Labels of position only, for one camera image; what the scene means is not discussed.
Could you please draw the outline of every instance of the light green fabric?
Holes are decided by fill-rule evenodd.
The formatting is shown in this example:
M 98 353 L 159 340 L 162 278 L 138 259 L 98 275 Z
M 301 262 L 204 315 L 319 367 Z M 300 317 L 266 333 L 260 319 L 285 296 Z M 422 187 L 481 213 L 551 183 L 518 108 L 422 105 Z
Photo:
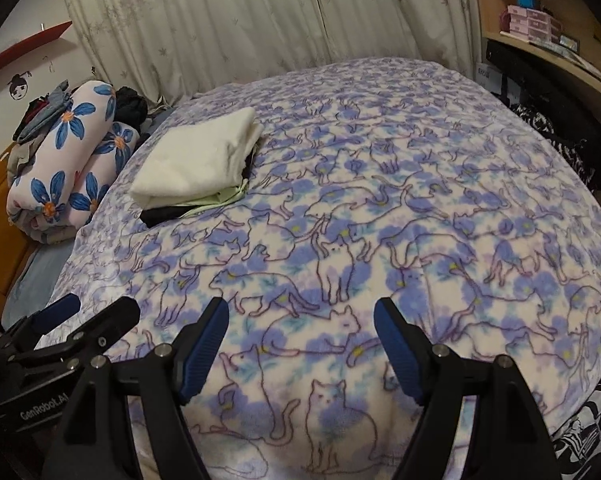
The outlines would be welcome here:
M 207 209 L 213 209 L 215 207 L 221 207 L 224 205 L 229 205 L 237 200 L 240 200 L 245 196 L 245 192 L 247 192 L 247 184 L 248 180 L 246 178 L 243 179 L 243 182 L 240 186 L 232 186 L 226 187 L 225 189 L 221 189 L 217 193 L 213 195 L 205 196 L 203 198 L 198 198 L 196 200 L 191 200 L 190 202 L 183 202 L 181 204 L 176 204 L 177 206 L 188 205 L 195 206 L 196 209 L 192 209 L 191 211 L 187 211 L 180 218 L 189 218 L 190 216 L 197 215 L 198 213 L 202 213 Z

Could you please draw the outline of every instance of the white curtain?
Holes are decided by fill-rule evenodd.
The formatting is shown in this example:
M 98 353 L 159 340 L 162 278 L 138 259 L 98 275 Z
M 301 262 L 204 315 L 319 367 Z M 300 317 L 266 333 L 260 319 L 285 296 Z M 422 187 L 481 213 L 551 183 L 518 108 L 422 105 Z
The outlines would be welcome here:
M 471 77 L 476 0 L 65 0 L 98 75 L 173 103 L 224 83 L 365 56 Z

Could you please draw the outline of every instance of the screw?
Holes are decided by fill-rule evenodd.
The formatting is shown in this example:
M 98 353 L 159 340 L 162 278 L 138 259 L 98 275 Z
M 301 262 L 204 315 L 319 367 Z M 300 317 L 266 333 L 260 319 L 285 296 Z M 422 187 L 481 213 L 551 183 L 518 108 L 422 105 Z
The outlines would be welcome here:
M 161 343 L 154 348 L 154 353 L 158 357 L 167 357 L 172 352 L 172 346 L 169 343 Z
M 513 359 L 508 355 L 499 355 L 496 363 L 502 368 L 511 368 L 513 366 Z
M 95 357 L 92 357 L 91 364 L 94 368 L 98 369 L 102 368 L 107 361 L 109 361 L 109 359 L 107 359 L 107 357 L 105 357 L 104 355 L 97 355 Z
M 431 350 L 438 357 L 447 357 L 449 355 L 449 347 L 446 345 L 434 345 L 431 347 Z
M 67 370 L 74 370 L 75 368 L 78 368 L 79 364 L 80 361 L 78 360 L 78 358 L 74 357 L 73 359 L 67 361 Z

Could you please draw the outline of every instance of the white fleece garment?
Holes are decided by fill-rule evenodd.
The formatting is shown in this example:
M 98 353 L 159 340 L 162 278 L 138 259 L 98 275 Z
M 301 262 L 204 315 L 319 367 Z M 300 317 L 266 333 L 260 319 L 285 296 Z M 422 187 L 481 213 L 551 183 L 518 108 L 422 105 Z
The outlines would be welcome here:
M 240 186 L 245 158 L 263 132 L 256 111 L 228 115 L 165 132 L 130 188 L 143 209 L 176 205 Z

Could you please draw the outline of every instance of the face drawing on wall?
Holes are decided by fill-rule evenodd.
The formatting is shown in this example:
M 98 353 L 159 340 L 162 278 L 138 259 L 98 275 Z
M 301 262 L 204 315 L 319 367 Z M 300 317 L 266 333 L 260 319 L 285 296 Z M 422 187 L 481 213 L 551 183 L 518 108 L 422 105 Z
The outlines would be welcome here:
M 32 73 L 28 70 L 22 74 L 15 74 L 9 82 L 9 94 L 14 101 L 20 101 L 27 94 L 27 81 L 24 76 L 31 77 Z

